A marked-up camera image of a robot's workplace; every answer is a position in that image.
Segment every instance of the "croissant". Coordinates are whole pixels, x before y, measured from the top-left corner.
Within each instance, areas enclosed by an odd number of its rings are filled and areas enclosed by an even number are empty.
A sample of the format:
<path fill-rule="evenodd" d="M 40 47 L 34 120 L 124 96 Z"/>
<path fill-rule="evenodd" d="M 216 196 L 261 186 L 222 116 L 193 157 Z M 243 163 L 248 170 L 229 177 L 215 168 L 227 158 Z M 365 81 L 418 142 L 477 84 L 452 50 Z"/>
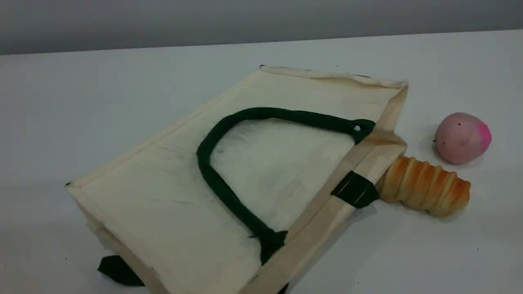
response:
<path fill-rule="evenodd" d="M 470 199 L 470 182 L 415 157 L 399 156 L 380 180 L 380 197 L 401 201 L 416 210 L 448 216 L 463 209 Z"/>

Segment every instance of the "green strap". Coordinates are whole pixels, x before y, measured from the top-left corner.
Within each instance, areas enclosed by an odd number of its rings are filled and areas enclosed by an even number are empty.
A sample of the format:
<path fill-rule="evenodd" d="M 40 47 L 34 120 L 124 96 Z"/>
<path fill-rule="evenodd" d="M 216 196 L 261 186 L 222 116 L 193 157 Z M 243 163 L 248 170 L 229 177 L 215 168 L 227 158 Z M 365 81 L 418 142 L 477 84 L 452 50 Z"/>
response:
<path fill-rule="evenodd" d="M 332 190 L 331 195 L 361 209 L 380 198 L 376 186 L 365 177 L 350 171 Z"/>
<path fill-rule="evenodd" d="M 371 120 L 347 120 L 339 117 L 301 110 L 287 110 L 272 107 L 255 107 L 239 111 L 220 120 L 198 147 L 196 155 L 201 174 L 212 191 L 227 208 L 258 238 L 261 245 L 260 260 L 265 264 L 285 242 L 287 231 L 275 232 L 249 211 L 238 199 L 224 179 L 211 166 L 211 153 L 220 139 L 235 125 L 244 120 L 281 119 L 302 125 L 345 133 L 361 142 L 375 126 Z"/>

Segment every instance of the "white table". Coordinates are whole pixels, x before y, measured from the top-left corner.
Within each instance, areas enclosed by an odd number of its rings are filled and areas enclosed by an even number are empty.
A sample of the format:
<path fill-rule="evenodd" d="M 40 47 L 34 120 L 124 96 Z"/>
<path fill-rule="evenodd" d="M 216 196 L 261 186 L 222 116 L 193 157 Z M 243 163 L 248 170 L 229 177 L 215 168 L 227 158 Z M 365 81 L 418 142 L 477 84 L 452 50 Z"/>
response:
<path fill-rule="evenodd" d="M 472 183 L 463 214 L 376 202 L 293 294 L 523 292 L 520 30 L 0 56 L 0 293 L 147 293 L 96 272 L 110 252 L 63 185 L 260 64 L 408 79 L 397 132 L 433 164 L 444 116 L 474 114 L 493 134 L 482 158 L 444 165 Z"/>

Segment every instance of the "toy bread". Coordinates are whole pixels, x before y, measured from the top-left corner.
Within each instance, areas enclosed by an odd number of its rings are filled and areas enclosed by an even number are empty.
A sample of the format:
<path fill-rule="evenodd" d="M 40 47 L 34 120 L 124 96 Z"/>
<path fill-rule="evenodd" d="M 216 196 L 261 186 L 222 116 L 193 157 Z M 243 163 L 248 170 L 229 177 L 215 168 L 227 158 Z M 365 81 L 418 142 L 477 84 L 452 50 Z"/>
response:
<path fill-rule="evenodd" d="M 455 172 L 415 157 L 399 156 L 382 178 L 380 197 L 387 202 L 401 201 L 435 216 L 448 216 L 467 205 L 469 190 L 470 182 Z"/>

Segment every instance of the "pink ball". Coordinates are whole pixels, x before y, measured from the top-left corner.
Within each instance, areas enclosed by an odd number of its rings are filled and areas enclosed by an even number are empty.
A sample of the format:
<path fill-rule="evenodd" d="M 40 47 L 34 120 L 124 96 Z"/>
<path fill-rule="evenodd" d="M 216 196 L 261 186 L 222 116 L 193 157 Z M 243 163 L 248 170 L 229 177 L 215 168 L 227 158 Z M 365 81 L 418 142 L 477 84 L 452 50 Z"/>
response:
<path fill-rule="evenodd" d="M 488 126 L 479 118 L 462 112 L 447 116 L 436 131 L 436 148 L 441 157 L 452 164 L 476 159 L 491 142 Z"/>

